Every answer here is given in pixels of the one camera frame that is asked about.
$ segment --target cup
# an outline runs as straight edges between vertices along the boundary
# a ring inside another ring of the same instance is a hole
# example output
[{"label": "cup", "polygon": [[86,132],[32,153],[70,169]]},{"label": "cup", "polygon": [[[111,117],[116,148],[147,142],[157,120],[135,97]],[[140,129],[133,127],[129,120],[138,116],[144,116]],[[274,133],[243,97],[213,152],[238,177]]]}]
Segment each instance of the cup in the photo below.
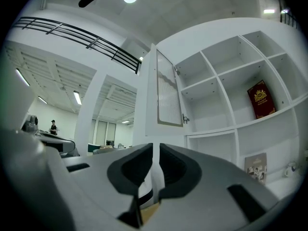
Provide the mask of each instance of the cup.
[{"label": "cup", "polygon": [[292,177],[296,170],[296,163],[289,163],[288,168],[284,171],[286,177]]}]

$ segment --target person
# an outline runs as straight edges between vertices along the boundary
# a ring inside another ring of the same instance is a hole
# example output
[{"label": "person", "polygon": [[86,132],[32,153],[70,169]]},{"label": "person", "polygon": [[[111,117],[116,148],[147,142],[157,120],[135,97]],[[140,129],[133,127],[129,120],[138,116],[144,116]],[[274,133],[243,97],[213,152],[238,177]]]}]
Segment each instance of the person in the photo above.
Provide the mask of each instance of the person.
[{"label": "person", "polygon": [[49,129],[50,133],[53,135],[57,135],[57,127],[56,127],[55,121],[52,120],[51,122],[52,122],[52,126],[51,126],[51,129]]}]

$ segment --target white ceiling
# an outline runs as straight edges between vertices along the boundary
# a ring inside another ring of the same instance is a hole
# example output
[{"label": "white ceiling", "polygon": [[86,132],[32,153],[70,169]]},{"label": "white ceiling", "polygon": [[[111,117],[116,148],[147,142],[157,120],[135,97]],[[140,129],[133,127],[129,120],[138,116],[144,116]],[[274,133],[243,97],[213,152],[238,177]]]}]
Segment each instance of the white ceiling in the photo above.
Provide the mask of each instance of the white ceiling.
[{"label": "white ceiling", "polygon": [[[47,0],[78,8],[79,0]],[[123,28],[137,28],[153,43],[191,26],[230,17],[258,17],[257,0],[95,0],[86,8]]]},{"label": "white ceiling", "polygon": [[[4,47],[36,95],[52,106],[79,113],[81,106],[73,91],[79,91],[82,100],[96,70],[29,46],[7,42]],[[93,118],[115,123],[128,120],[132,124],[135,101],[135,92],[121,87],[116,80],[106,79]]]}]

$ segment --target book cover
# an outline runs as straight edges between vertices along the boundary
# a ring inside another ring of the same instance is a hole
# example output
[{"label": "book cover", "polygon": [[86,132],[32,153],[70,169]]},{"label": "book cover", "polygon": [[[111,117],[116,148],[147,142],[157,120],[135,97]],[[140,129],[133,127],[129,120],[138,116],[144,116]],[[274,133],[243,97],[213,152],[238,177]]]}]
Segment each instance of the book cover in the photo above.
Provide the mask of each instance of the book cover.
[{"label": "book cover", "polygon": [[257,119],[276,112],[270,91],[263,80],[254,85],[247,92]]},{"label": "book cover", "polygon": [[247,172],[248,175],[259,181],[261,184],[265,184],[267,173],[266,153],[246,157],[244,167],[245,172]]}]

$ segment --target ribbed glass door panel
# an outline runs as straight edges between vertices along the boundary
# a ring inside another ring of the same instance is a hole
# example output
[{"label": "ribbed glass door panel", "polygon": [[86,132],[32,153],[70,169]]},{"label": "ribbed glass door panel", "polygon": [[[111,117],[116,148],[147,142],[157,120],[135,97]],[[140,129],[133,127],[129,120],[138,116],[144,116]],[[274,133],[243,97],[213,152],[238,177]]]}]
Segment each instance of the ribbed glass door panel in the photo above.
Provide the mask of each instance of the ribbed glass door panel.
[{"label": "ribbed glass door panel", "polygon": [[172,63],[157,51],[158,123],[182,127],[178,86]]}]

